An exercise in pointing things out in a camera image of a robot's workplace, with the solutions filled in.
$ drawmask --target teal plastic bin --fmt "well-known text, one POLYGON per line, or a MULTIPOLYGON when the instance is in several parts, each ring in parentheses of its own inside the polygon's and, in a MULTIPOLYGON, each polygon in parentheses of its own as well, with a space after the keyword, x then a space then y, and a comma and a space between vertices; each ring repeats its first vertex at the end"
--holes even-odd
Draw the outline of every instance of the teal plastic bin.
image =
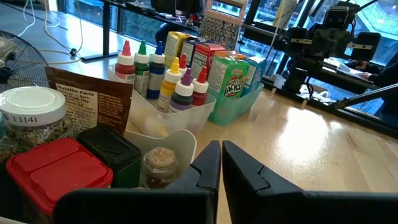
POLYGON ((263 88, 264 85, 258 83, 252 92, 239 99, 227 98, 217 101, 213 112, 209 116, 209 120, 220 126, 229 125, 235 118, 241 116, 251 108, 263 88))

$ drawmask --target red container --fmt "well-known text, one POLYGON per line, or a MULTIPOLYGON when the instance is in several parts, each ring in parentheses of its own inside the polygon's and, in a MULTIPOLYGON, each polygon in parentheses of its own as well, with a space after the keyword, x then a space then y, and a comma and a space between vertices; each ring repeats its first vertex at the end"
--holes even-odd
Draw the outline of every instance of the red container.
POLYGON ((35 223, 51 223, 56 202, 84 187, 107 188, 112 170, 71 138, 58 139, 7 161, 10 176, 27 200, 24 214, 35 223))

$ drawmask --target white jar lid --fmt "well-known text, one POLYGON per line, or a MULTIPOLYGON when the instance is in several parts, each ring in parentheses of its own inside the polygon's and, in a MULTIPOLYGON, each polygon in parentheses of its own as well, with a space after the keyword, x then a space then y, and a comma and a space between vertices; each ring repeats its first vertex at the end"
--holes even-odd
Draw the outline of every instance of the white jar lid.
POLYGON ((2 92, 0 110, 8 124, 23 127, 51 124, 67 113, 65 97, 60 92, 37 86, 2 92))

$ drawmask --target purple cap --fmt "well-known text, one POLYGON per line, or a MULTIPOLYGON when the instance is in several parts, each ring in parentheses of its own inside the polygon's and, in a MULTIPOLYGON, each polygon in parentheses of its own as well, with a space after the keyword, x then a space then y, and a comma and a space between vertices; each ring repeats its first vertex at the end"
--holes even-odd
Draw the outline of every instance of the purple cap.
POLYGON ((188 68, 185 72, 184 76, 182 77, 181 84, 189 86, 192 83, 191 79, 191 68, 188 68))

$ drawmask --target food coloring bottle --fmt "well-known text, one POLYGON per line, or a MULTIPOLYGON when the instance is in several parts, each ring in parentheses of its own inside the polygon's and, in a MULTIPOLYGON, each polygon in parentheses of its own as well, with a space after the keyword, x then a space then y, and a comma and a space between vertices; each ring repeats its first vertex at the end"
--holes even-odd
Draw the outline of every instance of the food coloring bottle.
POLYGON ((114 67, 114 74, 119 82, 134 84, 136 68, 134 56, 131 55, 130 41, 124 41, 123 51, 118 54, 118 62, 114 67))
POLYGON ((165 69, 164 58, 163 43, 159 41, 155 53, 152 54, 152 61, 149 63, 148 99, 159 98, 160 86, 162 85, 165 69))
POLYGON ((178 70, 178 57, 174 58, 171 69, 167 69, 162 86, 160 86, 160 95, 157 101, 157 110, 163 113, 169 111, 170 101, 175 89, 175 85, 181 80, 181 72, 178 70))
POLYGON ((149 79, 149 55, 147 55, 147 47, 145 40, 141 41, 138 53, 134 55, 134 65, 136 66, 136 78, 134 80, 134 90, 142 97, 147 96, 148 79, 149 79))
POLYGON ((181 81, 177 82, 168 113, 177 113, 192 107, 193 85, 191 78, 191 68, 187 69, 181 81))
POLYGON ((184 77, 185 72, 187 72, 187 55, 182 54, 180 59, 180 68, 178 69, 181 72, 182 77, 184 77))
POLYGON ((207 88, 209 87, 209 83, 206 81, 207 77, 207 68, 203 66, 202 70, 199 73, 198 78, 194 78, 192 81, 193 84, 193 106, 201 106, 206 103, 207 99, 207 88))

